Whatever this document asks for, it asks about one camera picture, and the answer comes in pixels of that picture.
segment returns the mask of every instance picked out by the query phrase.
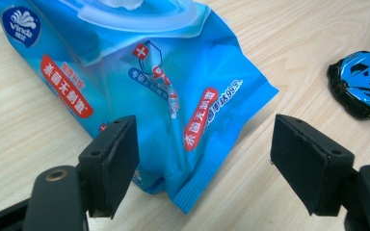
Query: blue toy car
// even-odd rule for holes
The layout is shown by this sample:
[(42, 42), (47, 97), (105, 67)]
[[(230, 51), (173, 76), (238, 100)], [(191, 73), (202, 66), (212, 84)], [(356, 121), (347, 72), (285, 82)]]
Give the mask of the blue toy car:
[(370, 52), (359, 51), (329, 67), (334, 97), (356, 118), (370, 119)]

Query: car window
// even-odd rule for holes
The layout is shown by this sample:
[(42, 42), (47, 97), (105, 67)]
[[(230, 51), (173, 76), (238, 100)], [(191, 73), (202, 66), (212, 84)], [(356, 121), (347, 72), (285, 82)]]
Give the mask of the car window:
[(355, 64), (355, 65), (351, 66), (351, 75), (358, 74), (358, 73), (360, 73), (362, 70), (364, 70), (366, 68), (368, 68), (368, 65)]

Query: wooden table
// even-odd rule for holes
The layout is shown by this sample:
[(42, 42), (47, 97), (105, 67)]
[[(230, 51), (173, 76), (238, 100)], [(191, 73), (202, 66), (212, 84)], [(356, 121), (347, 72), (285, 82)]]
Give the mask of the wooden table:
[[(165, 193), (132, 185), (114, 220), (91, 230), (343, 230), (310, 217), (270, 164), (275, 114), (301, 118), (370, 165), (370, 121), (348, 115), (328, 89), (329, 64), (370, 51), (370, 1), (202, 0), (229, 24), (246, 56), (279, 89), (251, 119), (191, 214)], [(92, 139), (7, 42), (0, 27), (0, 210), (30, 196), (35, 178), (76, 165)]]

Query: red cross symbol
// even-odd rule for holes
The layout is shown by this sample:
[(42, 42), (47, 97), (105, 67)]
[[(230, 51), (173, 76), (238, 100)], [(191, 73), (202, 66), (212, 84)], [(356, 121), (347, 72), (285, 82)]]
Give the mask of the red cross symbol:
[(137, 56), (140, 60), (144, 60), (146, 55), (148, 55), (148, 48), (140, 43), (134, 49), (133, 55)]

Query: blue plastic package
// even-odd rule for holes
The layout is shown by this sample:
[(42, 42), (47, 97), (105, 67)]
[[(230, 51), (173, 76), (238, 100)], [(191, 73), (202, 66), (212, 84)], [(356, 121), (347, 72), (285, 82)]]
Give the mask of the blue plastic package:
[(9, 42), (92, 137), (136, 115), (148, 193), (189, 213), (245, 124), (276, 94), (207, 6), (0, 0)]

